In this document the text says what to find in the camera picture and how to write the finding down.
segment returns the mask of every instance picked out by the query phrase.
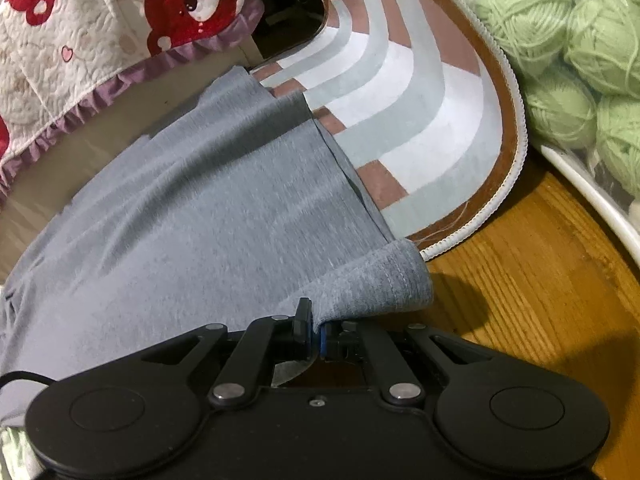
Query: silver screw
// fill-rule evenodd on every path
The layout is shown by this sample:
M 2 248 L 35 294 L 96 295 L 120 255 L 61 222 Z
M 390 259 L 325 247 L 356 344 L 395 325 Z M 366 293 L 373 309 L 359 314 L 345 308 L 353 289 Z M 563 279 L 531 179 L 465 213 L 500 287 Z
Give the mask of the silver screw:
M 237 399 L 244 395 L 244 387 L 237 383 L 222 383 L 213 388 L 213 394 L 217 399 Z
M 422 390 L 413 383 L 398 383 L 389 388 L 389 393 L 396 399 L 415 399 Z

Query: striped mat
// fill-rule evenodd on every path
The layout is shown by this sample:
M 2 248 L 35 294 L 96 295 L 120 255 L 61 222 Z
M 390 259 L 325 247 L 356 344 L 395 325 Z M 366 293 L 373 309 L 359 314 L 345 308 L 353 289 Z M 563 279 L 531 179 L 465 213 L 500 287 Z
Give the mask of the striped mat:
M 324 0 L 308 44 L 253 72 L 302 91 L 397 237 L 431 258 L 495 211 L 526 153 L 504 55 L 461 0 Z

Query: pink heart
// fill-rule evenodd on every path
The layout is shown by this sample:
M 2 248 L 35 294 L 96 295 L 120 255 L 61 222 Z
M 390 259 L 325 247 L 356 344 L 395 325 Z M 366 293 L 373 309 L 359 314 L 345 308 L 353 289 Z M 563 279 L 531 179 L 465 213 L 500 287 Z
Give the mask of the pink heart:
M 64 61 L 65 63 L 68 63 L 69 61 L 71 61 L 71 58 L 74 56 L 74 50 L 65 45 L 64 47 L 62 47 L 62 50 L 60 51 L 60 55 L 62 56 L 62 61 Z

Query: purple ruffle trim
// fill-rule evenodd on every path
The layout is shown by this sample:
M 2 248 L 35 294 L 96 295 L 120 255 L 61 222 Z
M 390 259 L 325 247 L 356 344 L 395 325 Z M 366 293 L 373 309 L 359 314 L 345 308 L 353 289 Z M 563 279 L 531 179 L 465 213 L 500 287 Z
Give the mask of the purple ruffle trim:
M 0 205 L 6 201 L 16 174 L 38 161 L 44 152 L 55 145 L 60 135 L 70 134 L 85 124 L 95 114 L 112 105 L 116 97 L 130 86 L 160 77 L 172 68 L 202 59 L 212 52 L 222 52 L 238 46 L 253 33 L 263 12 L 264 4 L 260 0 L 244 0 L 244 5 L 235 20 L 219 34 L 144 59 L 89 92 L 63 117 L 45 128 L 20 155 L 2 165 Z

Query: wood grain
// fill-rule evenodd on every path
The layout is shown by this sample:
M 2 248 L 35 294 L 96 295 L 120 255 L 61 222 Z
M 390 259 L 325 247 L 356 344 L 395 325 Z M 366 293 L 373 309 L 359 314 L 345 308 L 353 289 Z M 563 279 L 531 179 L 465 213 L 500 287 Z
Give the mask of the wood grain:
M 380 318 L 390 330 L 424 322 L 592 388 L 612 431 L 594 470 L 604 480 L 640 471 L 639 272 L 597 214 L 537 153 L 482 230 L 428 264 L 434 305 Z M 328 384 L 357 374 L 313 368 Z

